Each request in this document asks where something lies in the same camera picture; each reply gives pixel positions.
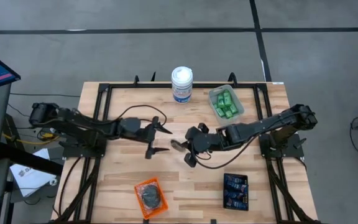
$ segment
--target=orange mesh bag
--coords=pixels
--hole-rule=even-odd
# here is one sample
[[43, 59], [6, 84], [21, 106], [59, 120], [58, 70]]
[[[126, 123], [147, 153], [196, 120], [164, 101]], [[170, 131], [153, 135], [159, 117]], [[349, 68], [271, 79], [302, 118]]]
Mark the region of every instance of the orange mesh bag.
[[135, 194], [146, 220], [168, 210], [167, 201], [156, 177], [137, 184]]

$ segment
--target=table leg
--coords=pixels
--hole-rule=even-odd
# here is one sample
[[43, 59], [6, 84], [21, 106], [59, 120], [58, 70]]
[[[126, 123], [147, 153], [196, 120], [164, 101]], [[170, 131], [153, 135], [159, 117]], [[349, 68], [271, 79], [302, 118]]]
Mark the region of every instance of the table leg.
[[0, 142], [0, 158], [8, 158], [13, 163], [60, 176], [63, 166], [48, 159], [35, 156]]

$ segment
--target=wooden tabletop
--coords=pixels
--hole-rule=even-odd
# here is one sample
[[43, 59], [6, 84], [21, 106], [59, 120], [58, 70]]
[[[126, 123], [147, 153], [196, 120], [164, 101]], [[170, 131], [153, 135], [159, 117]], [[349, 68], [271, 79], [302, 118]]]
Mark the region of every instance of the wooden tabletop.
[[[98, 85], [98, 82], [84, 83], [78, 105], [78, 109], [90, 117], [93, 115]], [[282, 83], [267, 83], [267, 86], [273, 114], [290, 107]], [[266, 163], [260, 155], [258, 141], [251, 143], [234, 162], [218, 170], [209, 170], [201, 166], [191, 168], [183, 161], [185, 153], [170, 147], [171, 139], [185, 141], [187, 129], [197, 126], [200, 122], [207, 124], [211, 132], [219, 127], [208, 104], [208, 91], [209, 89], [194, 88], [191, 101], [182, 105], [174, 102], [172, 90], [168, 88], [113, 89], [108, 119], [114, 119], [133, 105], [152, 105], [168, 116], [165, 127], [173, 133], [157, 132], [154, 146], [168, 147], [171, 150], [159, 152], [148, 160], [144, 159], [146, 144], [124, 139], [109, 141], [99, 170], [93, 223], [142, 223], [142, 212], [134, 194], [134, 186], [152, 177], [159, 179], [169, 210], [153, 217], [151, 223], [209, 223], [211, 219], [217, 219], [218, 223], [275, 223]], [[240, 122], [257, 121], [253, 91], [247, 88], [236, 88], [234, 91], [246, 111], [241, 116]], [[261, 103], [266, 117], [263, 100]], [[99, 119], [102, 117], [102, 112], [103, 106], [100, 109]], [[163, 117], [151, 108], [134, 108], [124, 117], [130, 116], [148, 119], [160, 116], [163, 120]], [[212, 159], [205, 164], [209, 166], [223, 164], [237, 153], [238, 150], [215, 152], [212, 154]], [[66, 179], [68, 170], [75, 160], [71, 158], [65, 162], [62, 180]], [[77, 163], [69, 178], [63, 196], [63, 210], [78, 192], [83, 160]], [[317, 219], [305, 168], [292, 158], [284, 159], [283, 163], [290, 193], [306, 214]], [[248, 212], [223, 209], [222, 188], [225, 172], [248, 175]], [[55, 208], [58, 207], [62, 185], [63, 181], [59, 186]], [[286, 219], [284, 202], [281, 193], [278, 194], [282, 216]], [[81, 218], [85, 218], [87, 203], [88, 194], [84, 197]]]

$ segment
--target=yellow cable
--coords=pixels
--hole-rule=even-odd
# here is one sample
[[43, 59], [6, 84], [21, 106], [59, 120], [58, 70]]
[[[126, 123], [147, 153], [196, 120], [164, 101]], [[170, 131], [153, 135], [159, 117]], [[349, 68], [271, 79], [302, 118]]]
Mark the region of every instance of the yellow cable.
[[[5, 138], [7, 138], [7, 139], [10, 139], [10, 140], [12, 140], [12, 137], [10, 137], [10, 136], [8, 136], [8, 135], [6, 135], [6, 134], [2, 134]], [[30, 142], [30, 141], [24, 141], [24, 140], [20, 140], [20, 139], [18, 139], [18, 140], [16, 140], [16, 141], [18, 141], [18, 142], [21, 142], [21, 143], [25, 143], [25, 144], [35, 144], [35, 145], [44, 145], [44, 144], [48, 144], [48, 143], [51, 143], [51, 142], [53, 142], [54, 140], [56, 140], [56, 139], [58, 139], [59, 138], [59, 136], [57, 136], [57, 137], [55, 137], [54, 139], [51, 139], [51, 140], [49, 140], [49, 141], [45, 141], [45, 142]]]

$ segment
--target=blue label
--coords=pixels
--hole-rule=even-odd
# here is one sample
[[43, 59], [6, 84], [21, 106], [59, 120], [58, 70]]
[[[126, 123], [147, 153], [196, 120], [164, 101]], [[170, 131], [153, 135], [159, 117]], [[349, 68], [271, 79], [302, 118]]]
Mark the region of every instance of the blue label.
[[190, 97], [191, 97], [191, 94], [189, 96], [187, 96], [186, 98], [179, 98], [179, 97], [173, 95], [173, 99], [175, 99], [175, 101], [178, 103], [187, 103], [187, 102], [189, 102]]

